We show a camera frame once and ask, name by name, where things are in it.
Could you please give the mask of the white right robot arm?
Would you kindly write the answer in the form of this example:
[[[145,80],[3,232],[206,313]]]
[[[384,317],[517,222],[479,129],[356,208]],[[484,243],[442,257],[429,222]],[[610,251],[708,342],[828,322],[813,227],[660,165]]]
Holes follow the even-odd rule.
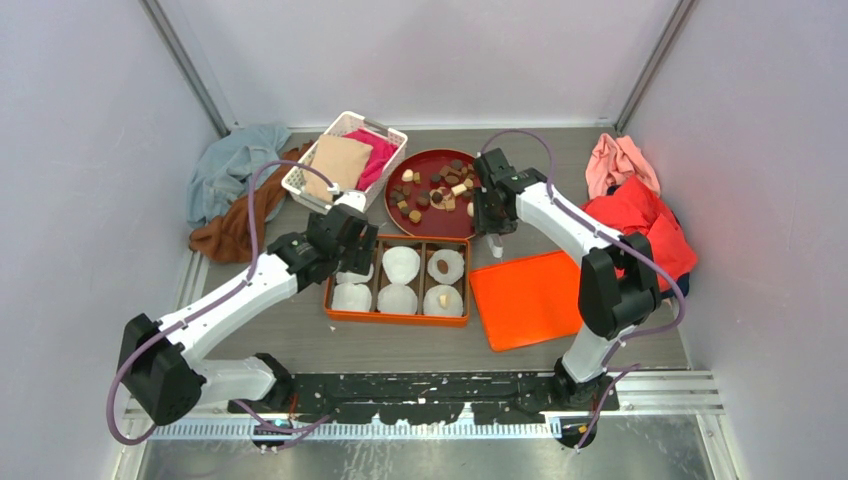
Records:
[[[653,253],[639,233],[604,226],[562,196],[534,168],[516,170],[501,149],[479,154],[473,225],[491,250],[521,223],[536,228],[579,267],[577,308],[583,324],[554,365],[551,388],[567,410],[582,409],[596,394],[614,345],[661,302]]]

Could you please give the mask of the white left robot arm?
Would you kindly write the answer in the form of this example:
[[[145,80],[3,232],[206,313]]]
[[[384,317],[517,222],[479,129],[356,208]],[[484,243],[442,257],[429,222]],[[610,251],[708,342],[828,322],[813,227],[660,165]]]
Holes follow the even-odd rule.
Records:
[[[255,401],[269,413],[288,406],[290,376],[271,355],[237,361],[207,355],[255,316],[306,288],[339,272],[367,274],[378,229],[365,203],[364,193],[346,191],[325,213],[311,213],[305,231],[280,236],[244,272],[195,303],[158,320],[139,314],[127,322],[120,382],[154,425],[221,401]]]

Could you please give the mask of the orange chocolate box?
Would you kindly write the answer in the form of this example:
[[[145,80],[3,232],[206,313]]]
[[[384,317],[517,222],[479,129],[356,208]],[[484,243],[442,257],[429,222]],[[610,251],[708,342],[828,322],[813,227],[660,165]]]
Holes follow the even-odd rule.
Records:
[[[418,309],[414,315],[395,315],[383,314],[377,310],[378,292],[390,284],[382,267],[382,257],[384,252],[390,247],[406,246],[416,250],[421,259],[420,270],[418,275],[411,281],[411,287],[418,297]],[[461,317],[441,317],[428,316],[423,312],[423,299],[425,293],[435,285],[436,282],[427,273],[427,263],[430,256],[439,249],[450,249],[458,251],[465,259],[464,276],[456,283],[450,285],[456,288],[464,301],[464,315]],[[377,324],[397,324],[397,325],[415,325],[415,326],[433,326],[433,327],[465,327],[468,323],[471,313],[471,287],[469,284],[470,275],[470,260],[471,260],[471,245],[465,239],[449,239],[440,237],[415,237],[415,236],[400,236],[400,235],[379,235],[377,247],[373,254],[372,265],[374,265],[373,278],[366,284],[372,293],[372,305],[369,312],[346,312],[336,311],[330,308],[332,292],[337,285],[336,277],[332,277],[327,281],[325,287],[323,307],[325,313],[332,320],[350,321],[350,322],[365,322]]]

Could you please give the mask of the silver tongs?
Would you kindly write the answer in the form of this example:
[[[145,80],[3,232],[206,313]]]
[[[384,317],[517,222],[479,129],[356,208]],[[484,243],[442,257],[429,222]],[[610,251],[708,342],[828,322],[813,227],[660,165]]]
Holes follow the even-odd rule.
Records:
[[[499,234],[487,234],[485,236],[486,244],[490,250],[491,255],[498,260],[503,258],[503,242],[502,238]]]

